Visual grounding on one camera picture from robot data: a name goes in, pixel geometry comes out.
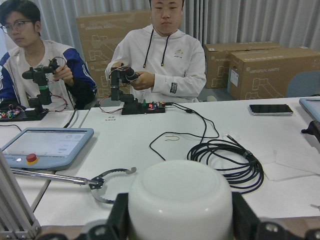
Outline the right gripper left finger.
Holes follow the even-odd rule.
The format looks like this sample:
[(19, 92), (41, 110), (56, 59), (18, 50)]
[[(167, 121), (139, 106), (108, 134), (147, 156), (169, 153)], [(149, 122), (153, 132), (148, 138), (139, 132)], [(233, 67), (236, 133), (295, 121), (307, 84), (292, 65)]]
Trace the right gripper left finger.
[(117, 195), (108, 219), (81, 225), (45, 225), (38, 240), (126, 240), (129, 234), (128, 194)]

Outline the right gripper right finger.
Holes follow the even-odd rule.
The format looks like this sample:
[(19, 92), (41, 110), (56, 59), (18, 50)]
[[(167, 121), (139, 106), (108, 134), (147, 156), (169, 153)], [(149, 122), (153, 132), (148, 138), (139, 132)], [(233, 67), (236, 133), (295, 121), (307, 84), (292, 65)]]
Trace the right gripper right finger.
[(232, 193), (233, 235), (236, 240), (318, 240), (320, 229), (298, 236), (271, 220), (260, 220), (239, 192)]

